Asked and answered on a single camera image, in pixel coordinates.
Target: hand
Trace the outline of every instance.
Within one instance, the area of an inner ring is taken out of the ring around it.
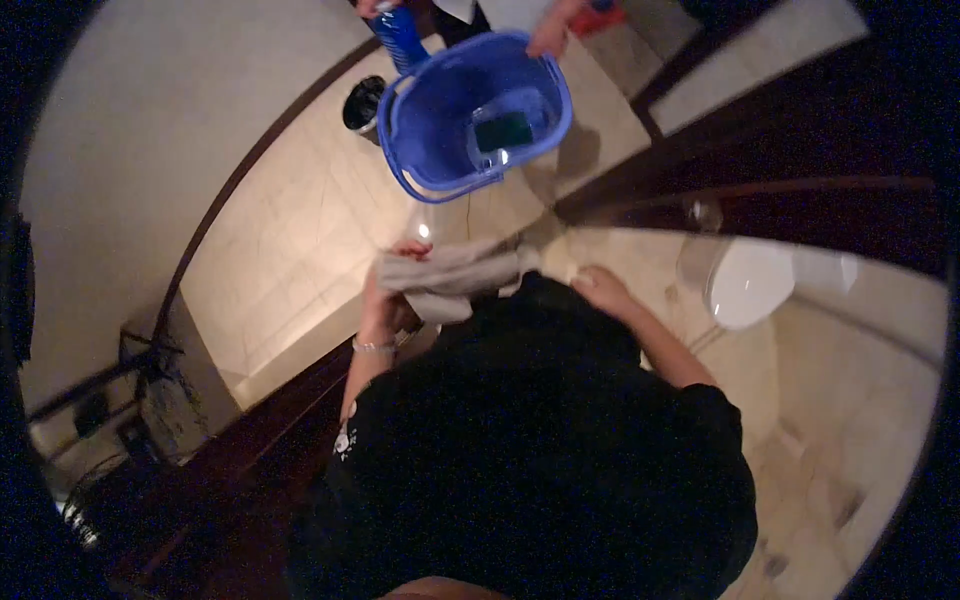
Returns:
[[[389,0],[394,6],[400,4],[403,0]],[[357,1],[357,14],[364,17],[365,19],[374,19],[379,14],[376,9],[376,5],[383,2],[383,0],[358,0]]]
[[[422,244],[414,240],[397,242],[390,253],[406,256],[418,262],[427,260],[433,250],[433,244]],[[417,320],[417,314],[410,308],[407,300],[397,292],[381,290],[376,284],[376,265],[367,271],[363,286],[363,309],[360,317],[360,331],[357,340],[362,344],[387,344],[406,325]]]
[[[570,286],[591,306],[619,321],[626,320],[637,306],[623,280],[604,267],[584,267],[570,281]]]
[[[564,50],[566,50],[566,21],[556,15],[548,14],[530,38],[527,56],[535,59],[549,54],[558,59],[564,55]]]

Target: black shirt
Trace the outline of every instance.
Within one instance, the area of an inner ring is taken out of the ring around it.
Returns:
[[[526,277],[358,396],[295,522],[295,597],[439,575],[514,598],[712,598],[735,579],[756,541],[739,411],[641,369],[567,290]]]

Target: trash can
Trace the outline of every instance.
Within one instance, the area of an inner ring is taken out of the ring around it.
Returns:
[[[347,129],[380,145],[376,133],[376,108],[383,97],[387,82],[373,75],[355,85],[344,103],[344,125]]]

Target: black pants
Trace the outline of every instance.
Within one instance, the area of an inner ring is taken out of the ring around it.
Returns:
[[[487,22],[487,17],[476,2],[473,3],[472,23],[464,23],[452,14],[441,11],[433,4],[430,5],[430,16],[433,18],[433,26],[437,29],[440,37],[444,39],[447,48],[490,30],[490,23]]]

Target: blue bucket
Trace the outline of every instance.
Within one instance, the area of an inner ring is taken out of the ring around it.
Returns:
[[[527,56],[529,41],[521,32],[482,34],[387,88],[377,107],[377,135],[408,194],[429,204],[450,202],[503,181],[507,169],[564,139],[573,122],[570,90],[553,58]],[[413,81],[396,92],[408,78]],[[427,198],[404,172],[424,189],[452,193]]]

